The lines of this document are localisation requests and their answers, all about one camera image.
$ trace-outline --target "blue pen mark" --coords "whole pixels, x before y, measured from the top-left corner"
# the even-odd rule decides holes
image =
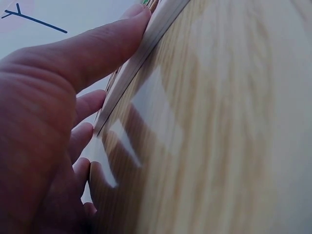
[[[7,15],[1,17],[1,19],[5,18],[5,17],[8,17],[8,16],[10,16],[10,15],[19,16],[19,17],[22,17],[22,18],[31,20],[31,21],[33,21],[33,22],[43,24],[43,25],[45,25],[45,26],[47,26],[47,27],[53,28],[53,29],[58,30],[58,31],[60,31],[60,32],[67,33],[67,31],[65,31],[65,30],[63,30],[63,29],[61,29],[61,28],[55,27],[55,26],[53,26],[53,25],[51,25],[51,24],[45,23],[45,22],[40,21],[40,20],[38,20],[38,19],[35,19],[35,18],[26,16],[26,15],[23,15],[23,14],[21,13],[21,11],[20,11],[20,5],[19,5],[18,3],[16,3],[16,7],[17,7],[17,10],[18,10],[17,12],[5,10],[4,12],[7,13]]]

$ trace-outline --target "light wood panel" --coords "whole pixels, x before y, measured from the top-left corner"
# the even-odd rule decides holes
[[[96,233],[309,233],[311,13],[191,0],[101,132]]]

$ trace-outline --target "hand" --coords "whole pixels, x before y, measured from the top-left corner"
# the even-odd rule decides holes
[[[90,162],[74,162],[92,137],[79,122],[105,92],[76,94],[109,75],[138,48],[151,12],[76,37],[18,50],[0,61],[0,219],[5,233],[84,233],[92,204],[81,195]]]

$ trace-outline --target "blue ink line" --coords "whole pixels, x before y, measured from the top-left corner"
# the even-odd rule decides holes
[[[25,18],[25,19],[34,21],[34,22],[36,22],[36,23],[43,24],[43,25],[48,26],[48,27],[50,27],[50,28],[56,29],[56,30],[58,30],[58,31],[60,31],[60,32],[67,33],[67,31],[65,31],[65,30],[63,30],[63,29],[61,29],[61,28],[55,27],[55,26],[53,26],[53,25],[51,25],[51,24],[45,23],[45,22],[40,21],[40,20],[38,20],[38,19],[35,19],[35,18],[26,16],[26,15],[23,15],[23,14],[20,12],[20,6],[19,6],[18,3],[16,4],[16,6],[17,6],[17,8],[18,8],[18,12],[17,12],[17,13],[16,13],[16,12],[13,12],[13,11],[5,10],[4,12],[5,12],[5,13],[8,13],[8,15],[1,17],[1,19],[5,18],[5,17],[8,17],[8,16],[10,16],[10,15],[15,15],[15,16],[19,16],[19,17],[22,17],[22,18]]]
[[[1,19],[4,19],[5,17],[8,17],[8,16],[10,16],[11,14],[8,14],[8,15],[6,15],[6,16],[3,16],[3,17],[1,17]]]
[[[16,7],[18,8],[18,13],[21,14],[21,12],[20,12],[20,5],[18,3],[16,3]]]

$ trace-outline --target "finger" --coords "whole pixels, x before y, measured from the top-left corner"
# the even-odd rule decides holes
[[[88,145],[92,134],[93,126],[91,123],[83,123],[72,131],[68,145],[68,154],[72,164],[76,162],[83,149]]]
[[[74,164],[73,170],[75,172],[76,179],[78,182],[78,194],[79,197],[81,197],[89,178],[90,161],[84,157],[79,158],[77,162]]]
[[[104,90],[95,90],[77,98],[76,119],[74,127],[90,115],[97,112],[103,105],[106,97]]]
[[[10,60],[57,74],[78,93],[112,73],[134,54],[150,17],[146,6],[136,4],[122,20],[70,39],[22,49]]]
[[[97,212],[97,210],[96,210],[94,204],[91,203],[91,202],[86,202],[86,203],[83,205],[83,207],[84,207],[84,210],[85,210],[85,212],[86,212],[86,214],[87,214],[87,218],[88,218],[88,219],[93,218],[93,216],[94,216],[94,215],[96,214],[96,212]]]

